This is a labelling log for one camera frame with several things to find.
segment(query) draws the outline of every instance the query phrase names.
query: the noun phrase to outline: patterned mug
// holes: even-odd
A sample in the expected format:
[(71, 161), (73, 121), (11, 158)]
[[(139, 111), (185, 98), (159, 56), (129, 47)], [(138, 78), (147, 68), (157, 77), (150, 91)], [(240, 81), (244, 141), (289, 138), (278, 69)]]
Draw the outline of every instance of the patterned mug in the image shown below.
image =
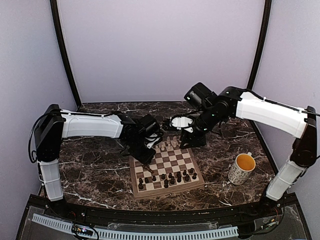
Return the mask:
[(256, 167), (256, 161), (251, 156), (252, 153), (241, 153), (236, 156), (232, 167), (229, 170), (228, 178), (234, 185), (243, 184)]

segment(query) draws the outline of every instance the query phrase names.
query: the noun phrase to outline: white wall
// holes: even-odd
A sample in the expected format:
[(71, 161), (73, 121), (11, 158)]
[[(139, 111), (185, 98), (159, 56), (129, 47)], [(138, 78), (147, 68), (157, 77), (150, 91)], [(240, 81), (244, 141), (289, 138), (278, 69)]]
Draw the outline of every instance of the white wall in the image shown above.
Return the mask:
[(176, 101), (245, 88), (264, 0), (58, 0), (82, 102)]
[[(310, 105), (320, 112), (319, 13), (318, 0), (272, 2), (265, 47), (253, 89), (255, 92), (296, 107)], [(262, 124), (259, 128), (277, 166), (281, 167), (292, 152), (294, 138)], [(319, 172), (318, 161), (291, 189), (298, 196), (313, 239), (320, 239)]]
[(52, 103), (75, 110), (49, 0), (0, 1), (0, 235), (16, 238), (29, 195), (40, 183), (27, 143)]

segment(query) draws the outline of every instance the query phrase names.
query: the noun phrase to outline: pawn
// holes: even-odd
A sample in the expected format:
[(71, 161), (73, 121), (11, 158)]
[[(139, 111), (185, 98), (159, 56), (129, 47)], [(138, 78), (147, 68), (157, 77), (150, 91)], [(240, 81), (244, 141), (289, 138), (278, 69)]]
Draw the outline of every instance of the pawn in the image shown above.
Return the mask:
[(175, 184), (175, 177), (174, 177), (174, 176), (172, 176), (172, 178), (171, 178), (171, 180), (170, 180), (170, 183), (171, 183), (171, 184)]
[(167, 189), (169, 187), (169, 181), (166, 179), (164, 180), (164, 187)]

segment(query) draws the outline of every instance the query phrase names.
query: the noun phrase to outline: dark marble surface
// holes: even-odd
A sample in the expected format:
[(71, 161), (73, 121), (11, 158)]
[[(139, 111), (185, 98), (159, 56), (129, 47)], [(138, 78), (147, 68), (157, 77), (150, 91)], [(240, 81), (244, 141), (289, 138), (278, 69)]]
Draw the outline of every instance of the dark marble surface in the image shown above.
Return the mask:
[[(89, 103), (79, 109), (88, 113), (114, 110), (133, 118), (151, 114), (160, 124), (164, 118), (193, 111), (186, 102)], [(248, 121), (230, 119), (221, 128), (223, 137), (209, 133), (207, 146), (192, 149), (204, 188), (147, 200), (133, 197), (128, 157), (120, 155), (123, 148), (118, 140), (66, 139), (59, 160), (65, 198), (86, 206), (141, 211), (199, 210), (256, 202), (274, 176), (272, 167)], [(164, 139), (179, 134), (165, 132)], [(247, 152), (256, 160), (256, 169), (243, 185), (233, 185), (228, 170), (238, 154)]]

